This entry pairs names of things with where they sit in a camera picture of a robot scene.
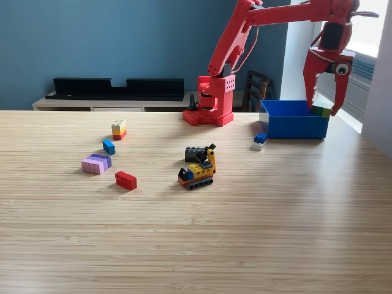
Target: pink lego brick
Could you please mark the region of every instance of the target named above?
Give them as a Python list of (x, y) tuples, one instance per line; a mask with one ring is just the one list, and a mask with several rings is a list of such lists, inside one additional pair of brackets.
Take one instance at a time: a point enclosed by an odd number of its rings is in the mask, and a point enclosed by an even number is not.
[(84, 172), (96, 173), (100, 175), (105, 171), (104, 163), (98, 160), (84, 159), (81, 161), (81, 169)]

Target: lego excavator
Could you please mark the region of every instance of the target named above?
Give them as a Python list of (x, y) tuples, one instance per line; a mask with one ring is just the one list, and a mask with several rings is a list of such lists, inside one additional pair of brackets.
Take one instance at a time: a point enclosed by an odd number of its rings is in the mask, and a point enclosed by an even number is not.
[(199, 151), (197, 154), (197, 158), (201, 161), (200, 164), (190, 164), (187, 170), (180, 169), (178, 181), (183, 187), (194, 190), (214, 182), (213, 176), (216, 172), (214, 149), (214, 144), (204, 148), (203, 152)]
[[(336, 97), (332, 115), (343, 106), (355, 54), (346, 51), (352, 35), (351, 18), (379, 17), (373, 12), (357, 12), (360, 0), (310, 0), (297, 5), (262, 7), (261, 0), (238, 0), (232, 18), (217, 44), (208, 67), (209, 76), (198, 78), (198, 109), (191, 100), (183, 120), (196, 126), (216, 124), (224, 126), (233, 120), (233, 91), (235, 73), (239, 71), (254, 48), (258, 27), (276, 23), (310, 20), (326, 21), (324, 29), (309, 47), (304, 67), (306, 99), (312, 107), (315, 85), (319, 74), (335, 75)], [(257, 35), (251, 49), (236, 67), (251, 27), (257, 26)]]

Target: robotic arm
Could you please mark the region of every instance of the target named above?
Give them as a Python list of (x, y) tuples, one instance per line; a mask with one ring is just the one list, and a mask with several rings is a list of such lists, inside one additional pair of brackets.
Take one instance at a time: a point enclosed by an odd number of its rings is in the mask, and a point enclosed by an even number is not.
[[(238, 0), (226, 30), (220, 38), (208, 66), (209, 76), (198, 78), (198, 105), (194, 103), (183, 113), (189, 124), (216, 124), (223, 126), (233, 120), (233, 91), (235, 73), (239, 71), (254, 48), (251, 49), (239, 66), (252, 26), (264, 26), (294, 21), (326, 21), (323, 31), (309, 47), (304, 67), (306, 99), (312, 107), (315, 86), (319, 74), (335, 74), (336, 97), (332, 115), (342, 107), (349, 83), (352, 62), (355, 54), (345, 51), (352, 35), (351, 18), (357, 15), (378, 17), (372, 12), (357, 12), (360, 0), (310, 0), (302, 4), (263, 8), (261, 0)], [(318, 47), (313, 47), (320, 39)]]
[[(239, 57), (252, 26), (290, 23), (310, 20), (327, 21), (323, 31), (309, 48), (304, 68), (306, 95), (309, 108), (315, 91), (318, 74), (329, 72), (336, 76), (336, 103), (332, 115), (342, 107), (352, 69), (351, 52), (344, 51), (352, 35), (351, 18), (357, 15), (379, 17), (372, 12), (357, 12), (360, 0), (310, 0), (302, 4), (282, 7), (261, 7), (259, 0), (239, 0), (232, 19), (216, 47), (208, 67), (212, 77), (226, 77), (235, 73)], [(318, 48), (312, 46), (319, 40)]]

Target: googly eye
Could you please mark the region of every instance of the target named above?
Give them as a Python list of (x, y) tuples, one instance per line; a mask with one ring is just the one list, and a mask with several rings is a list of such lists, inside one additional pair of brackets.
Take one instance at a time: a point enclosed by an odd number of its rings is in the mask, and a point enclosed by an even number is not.
[(346, 64), (339, 64), (336, 67), (336, 72), (338, 75), (345, 75), (347, 72), (349, 72), (349, 66)]

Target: blue plastic container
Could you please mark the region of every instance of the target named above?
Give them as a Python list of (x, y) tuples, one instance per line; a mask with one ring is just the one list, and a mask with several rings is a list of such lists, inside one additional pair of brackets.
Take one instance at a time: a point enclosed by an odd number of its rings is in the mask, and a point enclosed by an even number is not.
[(260, 122), (268, 138), (324, 139), (329, 118), (312, 115), (305, 100), (263, 100)]

